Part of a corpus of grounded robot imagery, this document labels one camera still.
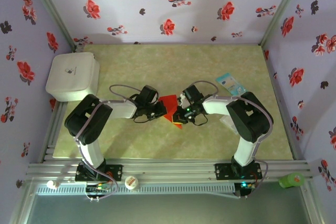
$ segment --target purple wall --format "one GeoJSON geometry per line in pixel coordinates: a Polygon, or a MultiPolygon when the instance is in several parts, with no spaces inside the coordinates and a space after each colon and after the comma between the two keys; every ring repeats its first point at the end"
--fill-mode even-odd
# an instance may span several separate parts
{"type": "Polygon", "coordinates": [[[0,223],[8,223],[50,120],[51,62],[70,47],[40,0],[0,0],[0,6],[0,223]]]}
{"type": "Polygon", "coordinates": [[[289,115],[292,142],[310,162],[330,223],[336,219],[335,0],[292,0],[264,47],[289,115]]]}

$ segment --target wire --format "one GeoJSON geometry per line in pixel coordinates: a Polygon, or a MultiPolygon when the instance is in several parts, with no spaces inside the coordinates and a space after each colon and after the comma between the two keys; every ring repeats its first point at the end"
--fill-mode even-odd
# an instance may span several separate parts
{"type": "Polygon", "coordinates": [[[256,158],[254,160],[257,161],[257,162],[260,162],[260,163],[264,163],[266,165],[266,169],[265,169],[265,172],[264,172],[264,175],[263,175],[262,179],[260,180],[260,182],[258,183],[258,185],[256,186],[256,188],[248,195],[248,197],[250,197],[252,193],[254,193],[256,190],[259,189],[261,183],[266,178],[266,175],[267,175],[267,172],[268,172],[268,164],[267,164],[267,162],[265,162],[263,160],[260,160],[260,159],[256,159],[256,158]]]}
{"type": "Polygon", "coordinates": [[[120,97],[123,97],[125,100],[129,100],[129,101],[132,101],[134,102],[132,99],[128,98],[128,97],[125,97],[124,95],[122,94],[118,94],[118,93],[115,93],[114,91],[111,90],[112,87],[125,87],[125,88],[130,88],[130,89],[134,89],[134,90],[137,90],[139,92],[141,92],[140,89],[137,89],[137,88],[134,88],[134,87],[131,87],[131,86],[128,86],[128,85],[124,85],[124,84],[114,84],[114,85],[111,85],[109,87],[109,90],[111,91],[112,94],[115,94],[115,95],[118,95],[120,97]]]}
{"type": "Polygon", "coordinates": [[[208,118],[205,116],[205,114],[203,114],[203,115],[206,118],[206,121],[204,123],[196,124],[195,122],[193,122],[193,124],[196,125],[196,126],[202,126],[202,125],[206,124],[208,122],[208,118]]]}
{"type": "Polygon", "coordinates": [[[214,84],[213,84],[212,82],[210,82],[210,81],[204,81],[204,80],[195,81],[195,82],[191,83],[191,84],[189,85],[189,87],[190,87],[190,86],[192,86],[192,85],[194,85],[194,84],[196,84],[196,83],[199,83],[199,82],[208,83],[208,84],[210,84],[210,85],[212,85],[212,86],[214,86],[214,87],[215,87],[215,89],[216,89],[216,92],[215,92],[215,93],[213,93],[213,94],[212,94],[212,96],[215,96],[215,95],[217,95],[217,94],[219,93],[219,89],[218,89],[218,87],[217,87],[216,85],[214,85],[214,84]]]}

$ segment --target green object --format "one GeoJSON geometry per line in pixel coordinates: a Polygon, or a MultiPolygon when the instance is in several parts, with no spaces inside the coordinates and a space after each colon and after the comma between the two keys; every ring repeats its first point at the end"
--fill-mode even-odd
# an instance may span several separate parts
{"type": "Polygon", "coordinates": [[[279,185],[282,188],[302,186],[304,182],[304,176],[301,173],[291,173],[279,179],[279,185]]]}

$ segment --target black mounting bracket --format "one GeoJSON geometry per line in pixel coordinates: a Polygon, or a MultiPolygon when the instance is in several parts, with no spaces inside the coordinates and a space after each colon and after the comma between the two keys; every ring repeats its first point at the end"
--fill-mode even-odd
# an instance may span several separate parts
{"type": "Polygon", "coordinates": [[[234,179],[262,179],[262,173],[260,169],[260,164],[253,163],[249,168],[249,172],[246,174],[242,174],[242,176],[238,176],[232,170],[231,163],[219,163],[215,164],[215,174],[217,180],[234,180],[234,179]]]}
{"type": "MultiPolygon", "coordinates": [[[[122,176],[122,165],[105,165],[104,173],[111,173],[112,177],[117,181],[121,181],[122,176]]],[[[92,174],[90,171],[85,167],[83,163],[80,163],[77,166],[76,170],[76,176],[75,176],[76,182],[92,182],[92,181],[102,181],[107,182],[109,181],[108,178],[104,176],[100,176],[100,179],[97,180],[96,178],[92,177],[92,174]]]]}

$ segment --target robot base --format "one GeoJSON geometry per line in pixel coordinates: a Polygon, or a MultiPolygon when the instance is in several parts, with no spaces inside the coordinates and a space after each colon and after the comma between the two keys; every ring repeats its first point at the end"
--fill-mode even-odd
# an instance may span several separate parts
{"type": "MultiPolygon", "coordinates": [[[[110,176],[112,175],[112,177],[117,182],[121,181],[122,165],[105,165],[103,170],[99,169],[99,167],[98,167],[98,170],[110,176]]],[[[86,167],[83,163],[80,163],[77,166],[75,181],[76,182],[92,182],[92,181],[107,182],[109,181],[109,179],[104,176],[101,176],[100,174],[97,174],[96,172],[92,172],[90,168],[86,167]]]]}
{"type": "Polygon", "coordinates": [[[231,163],[215,164],[215,174],[217,180],[234,180],[234,179],[262,179],[260,164],[252,163],[249,165],[248,172],[238,176],[234,173],[231,163]]]}

